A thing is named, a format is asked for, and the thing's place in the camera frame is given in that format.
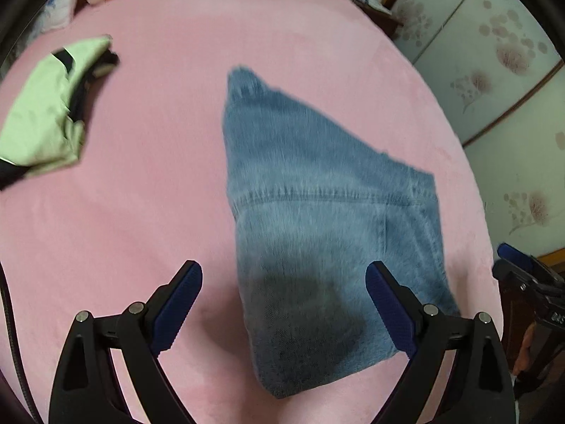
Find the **blue denim jacket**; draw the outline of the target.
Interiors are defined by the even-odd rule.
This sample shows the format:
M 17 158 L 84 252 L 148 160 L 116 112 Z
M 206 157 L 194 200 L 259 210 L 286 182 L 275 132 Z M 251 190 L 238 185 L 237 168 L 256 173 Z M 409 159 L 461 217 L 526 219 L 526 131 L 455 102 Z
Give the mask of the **blue denim jacket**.
M 227 79 L 223 135 L 244 323 L 268 393 L 285 398 L 394 356 L 365 285 L 375 261 L 458 313 L 431 174 L 243 67 Z

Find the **floral sliding wardrobe door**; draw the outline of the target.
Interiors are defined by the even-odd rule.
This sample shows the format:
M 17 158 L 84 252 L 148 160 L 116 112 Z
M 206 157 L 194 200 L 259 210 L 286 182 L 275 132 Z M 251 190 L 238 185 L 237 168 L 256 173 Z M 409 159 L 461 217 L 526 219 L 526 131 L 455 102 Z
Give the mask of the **floral sliding wardrobe door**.
M 564 63 L 519 0 L 397 0 L 394 41 L 464 147 L 493 243 L 564 245 Z

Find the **pink bed sheet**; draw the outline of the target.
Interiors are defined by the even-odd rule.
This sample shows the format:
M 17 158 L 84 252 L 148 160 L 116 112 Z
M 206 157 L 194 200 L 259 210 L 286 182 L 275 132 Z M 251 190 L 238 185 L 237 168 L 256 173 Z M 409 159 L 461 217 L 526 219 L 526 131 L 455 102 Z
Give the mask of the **pink bed sheet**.
M 193 259 L 202 291 L 168 378 L 200 423 L 367 423 L 400 377 L 392 359 L 276 399 L 258 383 L 226 197 L 226 80 L 246 65 L 355 137 L 433 173 L 449 285 L 467 316 L 503 312 L 483 204 L 460 143 L 415 68 L 347 0 L 111 0 L 42 35 L 1 85 L 8 112 L 57 48 L 111 35 L 118 68 L 93 90 L 82 159 L 1 194 L 1 262 L 32 396 L 49 409 L 81 310 L 117 314 Z

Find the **dark wooden nightstand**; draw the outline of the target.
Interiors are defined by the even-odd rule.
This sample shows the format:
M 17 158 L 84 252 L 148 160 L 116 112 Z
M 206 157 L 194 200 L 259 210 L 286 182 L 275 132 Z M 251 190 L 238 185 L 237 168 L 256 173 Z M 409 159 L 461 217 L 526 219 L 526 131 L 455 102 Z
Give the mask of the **dark wooden nightstand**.
M 389 39 L 394 38 L 394 33 L 402 25 L 402 23 L 394 18 L 391 10 L 387 9 L 387 11 L 382 12 L 377 11 L 371 7 L 355 3 L 352 0 L 351 2 L 354 3 L 354 5 L 356 5 L 359 9 L 361 9 L 361 11 L 364 12 L 364 14 L 369 19 L 371 19 L 372 22 L 374 22 L 374 25 L 377 25 L 377 27 L 381 28 L 381 31 L 385 35 L 387 35 Z

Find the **folded green black garment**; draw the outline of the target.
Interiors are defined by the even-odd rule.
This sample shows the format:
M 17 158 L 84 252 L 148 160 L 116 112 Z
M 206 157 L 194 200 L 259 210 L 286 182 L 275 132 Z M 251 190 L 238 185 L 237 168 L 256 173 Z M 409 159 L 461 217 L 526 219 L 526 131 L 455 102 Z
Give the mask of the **folded green black garment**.
M 1 129 L 1 188 L 78 163 L 90 89 L 120 62 L 112 37 L 82 39 L 35 66 Z

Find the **papers on nightstand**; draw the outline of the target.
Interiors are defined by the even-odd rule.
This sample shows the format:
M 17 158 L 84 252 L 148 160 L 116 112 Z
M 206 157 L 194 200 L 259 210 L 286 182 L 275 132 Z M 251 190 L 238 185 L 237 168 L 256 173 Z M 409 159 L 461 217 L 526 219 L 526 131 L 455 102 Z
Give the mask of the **papers on nightstand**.
M 385 12 L 387 11 L 387 8 L 384 7 L 380 2 L 378 2 L 377 0 L 352 0 L 355 3 L 361 4 L 361 5 L 365 5 L 367 7 L 371 7 L 377 11 L 382 11 Z

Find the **white cartoon pillow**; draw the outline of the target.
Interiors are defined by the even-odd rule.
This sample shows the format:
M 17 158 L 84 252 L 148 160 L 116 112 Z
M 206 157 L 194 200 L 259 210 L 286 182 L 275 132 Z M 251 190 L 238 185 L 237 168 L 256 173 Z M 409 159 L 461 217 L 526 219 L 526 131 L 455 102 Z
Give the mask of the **white cartoon pillow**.
M 42 35 L 67 27 L 78 5 L 78 0 L 48 0 L 32 26 L 34 35 Z

